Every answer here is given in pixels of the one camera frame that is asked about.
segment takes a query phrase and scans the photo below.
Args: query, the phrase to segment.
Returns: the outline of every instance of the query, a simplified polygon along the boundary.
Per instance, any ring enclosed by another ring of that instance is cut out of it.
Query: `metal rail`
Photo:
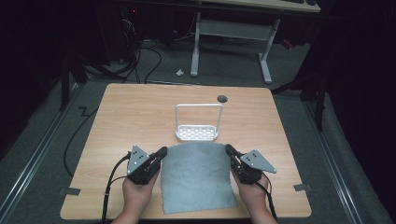
[[[82,86],[75,84],[75,86],[72,89],[73,92],[69,104],[64,108],[64,110],[60,110],[58,112],[55,119],[52,121],[51,125],[47,129],[40,143],[38,144],[37,148],[35,149],[33,156],[28,161],[25,168],[18,177],[18,180],[14,184],[14,187],[9,192],[6,199],[3,201],[0,207],[0,223],[8,223],[8,220],[11,218],[12,212],[14,211],[15,207],[17,206],[18,202],[23,196],[23,193],[26,191],[27,187],[29,186],[30,181],[35,176],[35,172],[38,170],[38,167],[40,166],[41,162],[44,160],[45,156],[47,155],[47,152],[50,149],[52,138],[55,135],[56,131],[58,130],[59,126],[61,125],[64,116],[66,115],[68,109],[70,108],[70,105],[80,94],[81,90],[82,90]]]
[[[321,152],[325,160],[326,166],[329,169],[329,174],[332,177],[335,189],[337,190],[338,196],[340,197],[341,204],[344,206],[349,223],[362,224],[361,215],[359,214],[358,208],[356,207],[352,195],[350,194],[349,188],[338,169],[337,163],[332,155],[332,151],[326,141],[326,137],[323,132],[318,129],[315,122],[315,111],[313,106],[309,102],[303,102],[305,112],[308,114],[309,121],[312,127],[315,129],[318,140],[321,145]]]

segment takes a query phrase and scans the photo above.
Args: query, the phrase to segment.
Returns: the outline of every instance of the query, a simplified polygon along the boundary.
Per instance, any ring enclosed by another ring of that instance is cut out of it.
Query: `metal frame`
[[[182,124],[179,125],[178,122],[178,110],[181,107],[197,107],[197,106],[218,106],[219,107],[219,117],[218,123],[213,125],[197,125],[197,124]],[[223,105],[221,104],[184,104],[176,105],[175,107],[175,118],[176,118],[176,137],[181,141],[214,141],[219,135],[219,126],[221,120]]]
[[[7,223],[8,220],[11,218],[12,212],[14,211],[15,207],[17,206],[18,202],[20,201],[23,193],[26,191],[27,187],[30,184],[30,181],[35,176],[35,172],[38,170],[41,162],[44,160],[44,157],[47,155],[47,152],[50,149],[50,144],[52,142],[52,138],[55,135],[56,131],[58,130],[59,126],[61,125],[62,121],[64,120],[64,116],[67,114],[70,105],[77,96],[82,91],[83,85],[75,84],[72,89],[72,97],[70,102],[67,105],[64,105],[64,109],[60,110],[56,115],[55,119],[47,129],[46,133],[44,134],[41,142],[38,144],[37,148],[31,159],[26,164],[25,168],[21,172],[18,180],[14,184],[14,187],[9,192],[6,199],[3,201],[0,207],[0,223]]]
[[[359,210],[356,207],[352,195],[347,187],[347,184],[341,174],[337,162],[335,161],[334,156],[332,155],[332,151],[327,143],[326,137],[323,132],[318,128],[315,122],[315,111],[309,102],[303,102],[303,107],[306,114],[309,117],[309,120],[315,129],[315,133],[317,134],[318,140],[321,144],[321,152],[323,158],[325,160],[326,166],[329,169],[330,177],[332,178],[332,182],[334,183],[334,187],[340,197],[341,204],[344,206],[344,210],[346,211],[346,216],[349,219],[349,223],[353,224],[362,224],[361,215],[359,214]]]
[[[200,35],[218,35],[266,41],[263,53],[259,53],[259,62],[262,68],[262,76],[264,78],[264,82],[266,84],[271,84],[272,79],[270,71],[268,69],[267,57],[274,42],[279,23],[280,19],[276,19],[272,26],[201,20],[201,12],[198,12],[197,20],[195,23],[195,41],[194,49],[192,51],[191,76],[198,76]]]

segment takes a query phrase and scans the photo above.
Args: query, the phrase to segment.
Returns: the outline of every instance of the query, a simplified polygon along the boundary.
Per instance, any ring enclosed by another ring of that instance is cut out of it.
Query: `white wire basket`
[[[197,107],[209,106],[219,108],[219,117],[217,125],[210,124],[179,124],[178,110],[181,107]],[[221,104],[190,104],[190,105],[176,105],[176,137],[181,141],[214,141],[219,135],[219,125],[221,120],[223,105]]]

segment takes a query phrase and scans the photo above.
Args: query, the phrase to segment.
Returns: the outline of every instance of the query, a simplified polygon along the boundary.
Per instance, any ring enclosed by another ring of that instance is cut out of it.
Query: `gray carpet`
[[[188,45],[189,42],[185,41],[180,44]],[[151,82],[155,80],[273,89],[293,80],[309,49],[308,46],[291,50],[286,50],[278,45],[273,46],[268,63],[274,83],[271,86],[267,86],[263,84],[261,69],[256,61],[256,53],[260,52],[260,45],[262,43],[254,42],[243,48],[234,45],[222,45],[218,49],[209,49],[215,48],[217,46],[216,43],[206,44],[203,46],[205,49],[201,50],[200,75],[195,78],[189,76],[191,46],[173,46],[170,48],[158,45],[153,49],[161,53],[162,62],[149,79]],[[141,54],[137,71],[140,79],[144,80],[143,75],[147,74],[157,64],[159,57],[156,53],[146,49],[142,50]],[[111,69],[116,69],[118,66],[120,65],[115,64]],[[176,76],[178,69],[182,69],[186,74],[182,77]],[[91,220],[62,220],[59,214],[64,196],[58,193],[60,188],[68,187],[71,182],[71,178],[63,166],[63,156],[71,136],[85,119],[85,117],[81,116],[83,109],[80,107],[86,107],[86,114],[90,114],[99,106],[105,87],[110,82],[115,81],[105,77],[90,77],[90,81],[83,87],[81,94],[71,105],[58,132],[54,135],[48,154],[21,197],[9,223],[93,223]],[[129,77],[127,82],[136,82],[134,74]],[[279,223],[349,223],[320,150],[320,143],[315,133],[315,128],[310,123],[310,118],[300,102],[298,92],[286,91],[281,95],[276,95],[275,100],[301,178],[305,184],[309,184],[312,187],[307,192],[307,197],[312,207],[312,215],[308,218],[281,218]],[[324,133],[332,148],[337,164],[342,170],[343,177],[350,187],[351,194],[356,200],[356,205],[361,210],[362,222],[392,223],[351,152],[333,114],[331,102],[327,100],[326,104],[327,109],[323,120]],[[33,114],[28,127],[18,142],[1,161],[1,201],[7,197],[8,192],[12,189],[19,174],[49,127],[50,122],[55,118],[59,105],[60,85],[57,85],[47,101]],[[81,127],[68,149],[67,163],[72,172],[74,172],[78,164],[78,159],[84,148],[93,119],[94,116],[88,119]]]

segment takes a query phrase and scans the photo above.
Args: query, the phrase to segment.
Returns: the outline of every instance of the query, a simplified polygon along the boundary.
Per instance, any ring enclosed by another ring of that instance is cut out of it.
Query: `tape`
[[[294,189],[296,191],[301,191],[304,190],[305,192],[308,192],[310,190],[312,190],[311,186],[309,184],[301,184],[301,185],[294,185]]]
[[[81,191],[81,189],[72,189],[72,188],[61,188],[61,190],[59,190],[59,195],[75,195],[78,196],[79,192]]]

